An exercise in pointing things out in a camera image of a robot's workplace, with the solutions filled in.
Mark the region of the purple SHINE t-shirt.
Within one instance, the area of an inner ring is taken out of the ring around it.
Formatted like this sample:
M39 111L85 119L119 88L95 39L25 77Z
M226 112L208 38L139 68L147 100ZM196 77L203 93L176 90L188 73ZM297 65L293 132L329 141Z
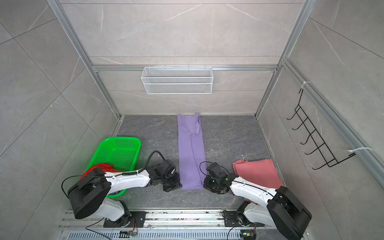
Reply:
M182 190L203 189L207 163L201 115L178 115L177 121Z

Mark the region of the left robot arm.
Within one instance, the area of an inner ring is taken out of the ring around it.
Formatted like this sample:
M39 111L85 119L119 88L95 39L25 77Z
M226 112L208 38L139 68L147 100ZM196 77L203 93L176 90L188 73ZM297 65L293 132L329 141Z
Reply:
M162 185L163 191L180 189L180 175L171 160L134 172L111 173L96 168L68 190L75 219L89 216L105 219L105 228L125 227L133 223L133 217L126 204L114 201L108 195L131 188L145 188Z

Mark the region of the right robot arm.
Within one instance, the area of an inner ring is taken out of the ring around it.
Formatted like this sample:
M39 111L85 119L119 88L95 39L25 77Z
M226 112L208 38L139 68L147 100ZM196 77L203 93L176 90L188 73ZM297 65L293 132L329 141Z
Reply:
M210 163L201 173L206 177L204 188L210 192L218 195L232 193L245 199L236 211L222 211L226 221L242 227L275 227L288 240L304 237L312 214L288 188L257 185L229 173L217 163Z

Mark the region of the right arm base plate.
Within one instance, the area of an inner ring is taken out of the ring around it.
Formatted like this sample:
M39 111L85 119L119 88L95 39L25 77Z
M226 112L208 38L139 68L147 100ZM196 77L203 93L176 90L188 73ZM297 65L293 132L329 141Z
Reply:
M243 213L237 211L222 211L226 227L264 227L261 223L251 223Z

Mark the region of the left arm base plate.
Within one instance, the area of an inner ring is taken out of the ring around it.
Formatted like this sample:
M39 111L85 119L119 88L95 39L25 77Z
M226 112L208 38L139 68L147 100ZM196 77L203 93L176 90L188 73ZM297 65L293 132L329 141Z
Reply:
M104 228L142 228L146 220L146 212L130 212L130 216L123 215L119 220L112 222L111 220L106 219L104 221Z

